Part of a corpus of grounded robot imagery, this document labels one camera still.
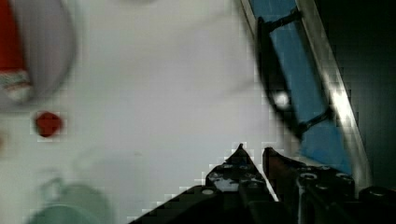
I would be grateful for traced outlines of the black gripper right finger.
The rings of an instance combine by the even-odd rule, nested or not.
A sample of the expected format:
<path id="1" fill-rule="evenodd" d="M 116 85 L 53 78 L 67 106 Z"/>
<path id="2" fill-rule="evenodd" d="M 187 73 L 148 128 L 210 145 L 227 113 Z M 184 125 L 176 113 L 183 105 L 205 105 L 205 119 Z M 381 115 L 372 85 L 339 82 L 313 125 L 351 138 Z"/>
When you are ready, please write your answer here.
<path id="1" fill-rule="evenodd" d="M 263 171 L 293 224 L 355 224 L 344 204 L 354 200 L 350 175 L 329 166 L 313 166 L 287 158 L 267 147 Z"/>

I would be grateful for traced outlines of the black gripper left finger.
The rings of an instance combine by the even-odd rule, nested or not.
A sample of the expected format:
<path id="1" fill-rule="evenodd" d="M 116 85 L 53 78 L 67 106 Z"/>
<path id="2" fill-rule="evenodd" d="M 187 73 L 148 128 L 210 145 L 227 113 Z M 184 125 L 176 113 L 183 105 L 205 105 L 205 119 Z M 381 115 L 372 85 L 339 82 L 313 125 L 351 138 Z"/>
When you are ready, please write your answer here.
<path id="1" fill-rule="evenodd" d="M 270 195 L 270 199 L 278 202 L 274 190 L 267 177 L 259 171 L 250 155 L 240 143 L 231 156 L 222 164 L 216 165 L 205 177 L 205 185 L 221 192 L 237 192 L 239 186 L 244 184 L 257 184 L 263 186 Z"/>

